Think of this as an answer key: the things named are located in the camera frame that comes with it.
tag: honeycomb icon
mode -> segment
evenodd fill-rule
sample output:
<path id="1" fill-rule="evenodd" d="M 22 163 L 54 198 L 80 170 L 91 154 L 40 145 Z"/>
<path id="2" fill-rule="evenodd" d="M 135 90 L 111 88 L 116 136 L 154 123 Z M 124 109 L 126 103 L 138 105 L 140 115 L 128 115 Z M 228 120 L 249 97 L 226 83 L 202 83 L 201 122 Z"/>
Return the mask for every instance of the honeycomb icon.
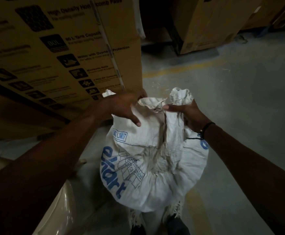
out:
<path id="1" fill-rule="evenodd" d="M 54 28 L 38 5 L 20 7 L 15 9 L 15 11 L 32 31 L 38 32 Z"/>

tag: pants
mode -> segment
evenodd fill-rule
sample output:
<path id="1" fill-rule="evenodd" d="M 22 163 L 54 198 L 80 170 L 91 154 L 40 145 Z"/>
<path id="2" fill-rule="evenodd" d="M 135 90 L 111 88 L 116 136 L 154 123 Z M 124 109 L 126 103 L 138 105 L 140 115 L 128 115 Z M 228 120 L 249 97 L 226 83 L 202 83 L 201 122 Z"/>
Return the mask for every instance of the pants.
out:
<path id="1" fill-rule="evenodd" d="M 180 218 L 174 217 L 175 216 L 168 218 L 168 221 L 166 222 L 168 235 L 190 235 L 189 230 L 183 221 Z M 145 228 L 143 226 L 133 226 L 130 235 L 146 235 Z"/>

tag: woven plastic bag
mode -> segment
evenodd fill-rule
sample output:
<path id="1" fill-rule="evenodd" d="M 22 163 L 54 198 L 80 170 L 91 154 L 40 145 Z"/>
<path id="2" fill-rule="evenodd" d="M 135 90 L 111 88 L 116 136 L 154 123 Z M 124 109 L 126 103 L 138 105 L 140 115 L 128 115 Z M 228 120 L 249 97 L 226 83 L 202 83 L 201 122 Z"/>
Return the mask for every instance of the woven plastic bag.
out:
<path id="1" fill-rule="evenodd" d="M 114 94 L 107 90 L 103 96 Z M 179 201 L 200 179 L 208 145 L 184 125 L 183 114 L 165 104 L 189 105 L 189 90 L 174 88 L 167 99 L 143 98 L 132 107 L 141 127 L 113 116 L 101 155 L 101 179 L 119 203 L 151 212 Z"/>

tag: shoe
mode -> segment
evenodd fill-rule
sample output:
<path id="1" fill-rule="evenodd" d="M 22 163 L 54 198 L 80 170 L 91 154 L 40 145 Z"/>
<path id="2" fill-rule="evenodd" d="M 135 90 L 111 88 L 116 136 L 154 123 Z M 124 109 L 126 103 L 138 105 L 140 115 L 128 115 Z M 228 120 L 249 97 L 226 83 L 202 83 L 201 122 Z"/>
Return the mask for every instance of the shoe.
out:
<path id="1" fill-rule="evenodd" d="M 182 215 L 182 210 L 184 206 L 185 198 L 182 198 L 180 201 L 178 201 L 175 204 L 169 205 L 165 208 L 165 212 L 162 217 L 162 223 L 166 224 L 168 221 L 168 218 L 180 218 Z"/>
<path id="2" fill-rule="evenodd" d="M 132 227 L 145 227 L 145 221 L 143 220 L 141 211 L 130 209 L 128 208 L 128 220 L 129 220 L 129 226 Z"/>

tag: hand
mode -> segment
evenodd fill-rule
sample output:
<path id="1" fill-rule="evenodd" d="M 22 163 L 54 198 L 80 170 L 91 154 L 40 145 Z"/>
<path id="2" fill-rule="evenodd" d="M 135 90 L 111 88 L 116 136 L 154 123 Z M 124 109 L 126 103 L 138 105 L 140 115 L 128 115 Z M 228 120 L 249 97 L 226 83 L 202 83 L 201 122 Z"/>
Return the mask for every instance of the hand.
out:
<path id="1" fill-rule="evenodd" d="M 118 117 L 130 119 L 138 127 L 141 126 L 139 119 L 133 114 L 131 106 L 135 105 L 141 98 L 147 97 L 144 89 L 137 91 L 123 91 L 105 97 L 95 108 L 94 114 L 102 120 L 107 119 L 111 114 Z"/>
<path id="2" fill-rule="evenodd" d="M 163 106 L 164 110 L 169 112 L 181 112 L 185 116 L 185 124 L 188 127 L 197 133 L 203 129 L 203 127 L 211 122 L 198 108 L 197 103 L 193 99 L 190 105 L 165 105 Z"/>

